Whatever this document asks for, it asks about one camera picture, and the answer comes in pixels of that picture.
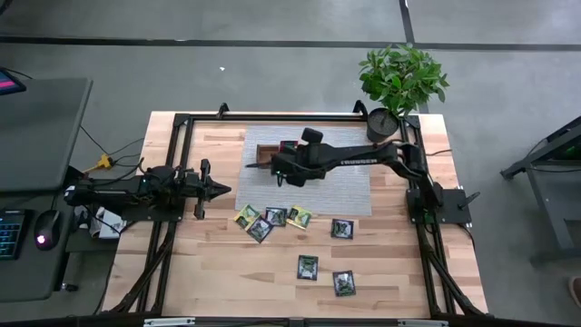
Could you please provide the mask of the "silver aluminium bracket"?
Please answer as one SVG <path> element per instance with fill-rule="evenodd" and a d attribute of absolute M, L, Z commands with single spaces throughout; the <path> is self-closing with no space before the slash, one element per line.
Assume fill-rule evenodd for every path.
<path fill-rule="evenodd" d="M 415 320 L 401 319 L 398 320 L 398 327 L 449 327 L 448 322 L 438 320 Z"/>
<path fill-rule="evenodd" d="M 163 317 L 143 321 L 143 327 L 193 327 L 195 325 L 194 317 Z"/>

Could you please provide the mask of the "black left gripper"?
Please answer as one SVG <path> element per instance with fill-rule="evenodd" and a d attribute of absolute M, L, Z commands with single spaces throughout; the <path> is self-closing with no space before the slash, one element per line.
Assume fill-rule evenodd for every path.
<path fill-rule="evenodd" d="M 210 200 L 229 193 L 231 191 L 231 187 L 226 184 L 214 181 L 213 179 L 210 179 L 208 182 L 211 170 L 211 165 L 208 159 L 201 160 L 200 171 L 197 173 L 199 175 L 199 182 L 195 185 L 184 185 L 182 183 L 182 175 L 184 170 L 186 169 L 180 169 L 176 178 L 177 198 L 180 201 L 185 201 L 188 198 L 196 198 L 197 203 L 194 206 L 194 217 L 196 219 L 204 219 L 204 202 L 207 200 L 209 185 L 212 187 L 209 193 Z"/>

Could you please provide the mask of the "yellow power splitter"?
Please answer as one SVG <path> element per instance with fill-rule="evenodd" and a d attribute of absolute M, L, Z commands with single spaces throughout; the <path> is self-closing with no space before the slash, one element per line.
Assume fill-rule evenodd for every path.
<path fill-rule="evenodd" d="M 93 167 L 84 170 L 84 174 L 89 174 L 91 172 L 100 171 L 100 170 L 110 170 L 113 168 L 113 166 L 114 166 L 114 161 L 111 158 L 111 156 L 108 154 L 102 154 L 100 159 L 97 161 L 97 163 Z"/>

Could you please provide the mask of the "green potted plant black pot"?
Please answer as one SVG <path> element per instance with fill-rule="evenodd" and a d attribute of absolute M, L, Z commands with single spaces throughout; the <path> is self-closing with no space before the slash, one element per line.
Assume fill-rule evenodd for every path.
<path fill-rule="evenodd" d="M 387 140 L 432 96 L 445 103 L 449 87 L 442 64 L 410 45 L 368 51 L 359 62 L 359 80 L 361 91 L 379 104 L 367 118 L 367 137 L 373 143 Z"/>

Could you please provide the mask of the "grey computer desk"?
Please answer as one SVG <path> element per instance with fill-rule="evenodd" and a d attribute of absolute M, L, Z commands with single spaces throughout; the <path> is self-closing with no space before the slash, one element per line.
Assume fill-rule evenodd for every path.
<path fill-rule="evenodd" d="M 0 95 L 0 212 L 26 210 L 16 260 L 0 261 L 0 303 L 48 299 L 63 281 L 74 209 L 64 201 L 70 165 L 93 83 L 86 78 L 26 80 L 22 93 Z M 60 239 L 34 243 L 36 218 L 58 210 Z"/>

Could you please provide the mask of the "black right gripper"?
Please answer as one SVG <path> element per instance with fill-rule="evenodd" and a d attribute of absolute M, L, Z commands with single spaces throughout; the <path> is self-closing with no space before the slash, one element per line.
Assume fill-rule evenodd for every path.
<path fill-rule="evenodd" d="M 298 150 L 295 154 L 277 153 L 272 156 L 271 162 L 249 163 L 245 168 L 271 169 L 271 175 L 277 178 L 278 186 L 286 182 L 289 185 L 303 187 L 307 181 L 322 180 L 326 177 L 326 172 L 322 168 L 308 167 L 300 159 Z"/>

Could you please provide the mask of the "screen with pink bar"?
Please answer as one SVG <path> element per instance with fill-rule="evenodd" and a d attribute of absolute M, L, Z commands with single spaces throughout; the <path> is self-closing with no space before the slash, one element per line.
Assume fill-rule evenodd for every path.
<path fill-rule="evenodd" d="M 26 86 L 6 69 L 0 68 L 0 95 L 22 93 Z"/>

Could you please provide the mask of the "grey woven placemat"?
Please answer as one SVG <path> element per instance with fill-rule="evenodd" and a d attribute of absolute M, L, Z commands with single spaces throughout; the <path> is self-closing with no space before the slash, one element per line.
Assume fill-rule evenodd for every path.
<path fill-rule="evenodd" d="M 315 214 L 371 215 L 368 166 L 337 167 L 326 173 L 323 180 L 309 180 L 302 187 L 277 185 L 276 177 L 268 169 L 250 168 L 256 162 L 259 145 L 299 141 L 303 130 L 300 125 L 282 124 L 247 127 L 235 208 L 240 210 L 248 204 L 262 211 L 267 207 L 298 205 Z"/>

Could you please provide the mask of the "person's foot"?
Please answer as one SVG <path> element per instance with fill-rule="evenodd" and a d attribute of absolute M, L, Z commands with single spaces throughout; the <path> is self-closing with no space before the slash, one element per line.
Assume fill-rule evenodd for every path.
<path fill-rule="evenodd" d="M 568 280 L 568 290 L 576 306 L 581 308 L 581 276 L 574 276 Z"/>

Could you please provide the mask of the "wooden three-compartment tray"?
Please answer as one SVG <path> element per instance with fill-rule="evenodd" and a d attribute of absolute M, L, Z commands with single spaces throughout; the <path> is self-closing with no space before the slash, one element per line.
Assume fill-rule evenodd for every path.
<path fill-rule="evenodd" d="M 258 144 L 256 149 L 256 163 L 271 162 L 273 155 L 279 153 L 280 143 L 278 144 Z"/>

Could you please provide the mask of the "black metal table frame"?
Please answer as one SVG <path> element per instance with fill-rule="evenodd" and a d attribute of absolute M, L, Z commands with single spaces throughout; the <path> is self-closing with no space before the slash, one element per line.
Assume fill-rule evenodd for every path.
<path fill-rule="evenodd" d="M 417 227 L 409 222 L 405 192 L 409 184 L 388 167 L 370 168 L 371 216 L 340 216 L 355 220 L 352 241 L 328 236 L 331 215 L 317 213 L 307 230 L 287 227 L 273 231 L 262 244 L 234 223 L 235 194 L 242 168 L 243 138 L 248 126 L 357 127 L 363 122 L 305 121 L 331 118 L 331 113 L 255 113 L 241 122 L 226 121 L 252 113 L 229 112 L 224 120 L 193 124 L 190 162 L 208 157 L 212 176 L 228 184 L 233 195 L 212 200 L 206 218 L 192 218 L 195 202 L 186 204 L 178 223 L 161 309 L 162 317 L 195 317 L 233 321 L 343 321 L 361 319 L 427 319 L 427 288 Z M 123 232 L 103 298 L 103 311 L 119 304 L 145 265 L 151 223 L 136 223 Z M 454 224 L 440 227 L 448 272 L 481 312 L 487 304 L 473 243 Z M 318 280 L 296 279 L 300 254 L 320 258 Z M 332 272 L 352 270 L 356 295 L 336 297 Z"/>

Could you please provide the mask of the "foil packets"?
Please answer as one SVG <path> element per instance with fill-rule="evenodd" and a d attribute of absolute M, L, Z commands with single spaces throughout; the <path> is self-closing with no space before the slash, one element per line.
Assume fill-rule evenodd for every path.
<path fill-rule="evenodd" d="M 248 228 L 247 234 L 257 243 L 262 243 L 272 231 L 273 225 L 262 217 L 257 218 Z"/>

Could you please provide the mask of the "black computer mouse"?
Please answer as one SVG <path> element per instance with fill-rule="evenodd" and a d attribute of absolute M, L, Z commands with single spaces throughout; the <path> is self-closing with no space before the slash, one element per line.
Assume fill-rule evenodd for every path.
<path fill-rule="evenodd" d="M 41 213 L 34 223 L 34 243 L 38 250 L 52 250 L 60 239 L 60 217 L 58 210 L 48 210 Z"/>

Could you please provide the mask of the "white printed box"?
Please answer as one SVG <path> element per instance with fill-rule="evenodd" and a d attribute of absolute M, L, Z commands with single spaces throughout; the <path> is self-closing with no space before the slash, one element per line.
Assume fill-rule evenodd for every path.
<path fill-rule="evenodd" d="M 90 215 L 89 234 L 101 240 L 118 239 L 128 222 L 119 215 L 100 207 L 95 214 Z"/>

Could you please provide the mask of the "dark metal table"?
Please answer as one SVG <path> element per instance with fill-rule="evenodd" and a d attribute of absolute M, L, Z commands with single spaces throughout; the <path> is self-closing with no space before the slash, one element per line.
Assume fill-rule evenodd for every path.
<path fill-rule="evenodd" d="M 549 220 L 557 248 L 536 254 L 536 266 L 581 259 L 568 224 L 581 223 L 581 115 L 541 139 L 522 159 L 500 172 L 506 180 L 525 173 L 539 209 Z"/>

